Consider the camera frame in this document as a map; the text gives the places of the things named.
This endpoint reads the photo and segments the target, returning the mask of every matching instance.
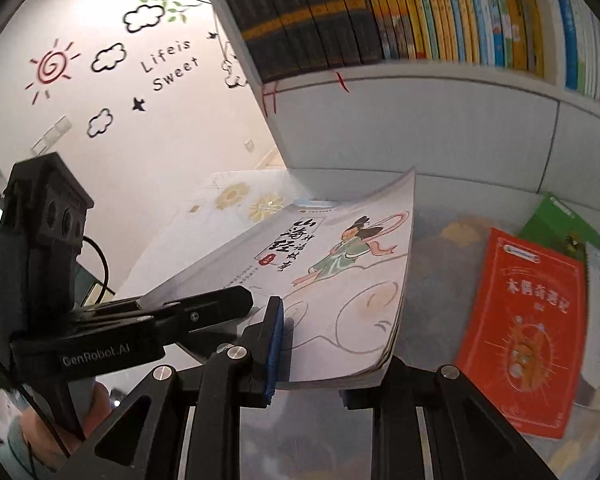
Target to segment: red spiral sun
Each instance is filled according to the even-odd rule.
[[[54,42],[54,47],[52,50],[49,50],[40,60],[37,59],[29,59],[30,63],[36,65],[36,81],[43,85],[49,85],[59,78],[71,79],[70,75],[65,74],[67,67],[69,66],[69,61],[80,56],[80,53],[75,54],[74,56],[69,57],[69,49],[71,49],[74,42],[72,41],[66,46],[64,50],[56,50],[58,48],[59,40]],[[31,88],[35,82],[31,82],[27,85],[25,90]],[[40,90],[36,90],[36,94],[33,96],[33,101],[31,105],[36,104],[38,100],[38,96],[40,95]],[[49,94],[49,90],[45,89],[45,97],[49,99],[51,95]]]

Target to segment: black hair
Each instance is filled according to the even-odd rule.
[[[369,217],[361,216],[355,222],[353,222],[351,227],[347,228],[347,231],[351,229],[357,229],[358,232],[356,233],[356,236],[363,240],[366,238],[371,238],[372,236],[376,236],[380,231],[382,231],[381,227],[369,227],[365,229],[364,227],[367,222],[369,222]]]

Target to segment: yellow flower pattern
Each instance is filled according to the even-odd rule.
[[[249,218],[254,224],[280,211],[284,206],[284,198],[278,195],[264,195],[249,208]]]
[[[249,193],[249,186],[245,182],[231,184],[224,188],[224,191],[216,198],[216,208],[225,209],[229,206],[236,205]]]

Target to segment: red book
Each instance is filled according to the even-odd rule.
[[[456,364],[521,433],[564,434],[584,348],[581,262],[491,230]]]

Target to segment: cloud decal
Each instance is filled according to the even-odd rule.
[[[164,8],[160,5],[141,5],[136,10],[130,10],[122,21],[126,25],[126,31],[131,34],[139,32],[145,27],[155,27],[164,16]]]
[[[92,117],[89,121],[89,127],[87,128],[87,135],[93,139],[93,137],[103,134],[107,131],[107,128],[113,122],[113,115],[108,108],[103,108],[100,113],[95,117]]]
[[[91,63],[91,70],[102,72],[103,70],[113,70],[118,63],[126,59],[125,46],[122,43],[115,43],[109,48],[99,51],[96,59]]]

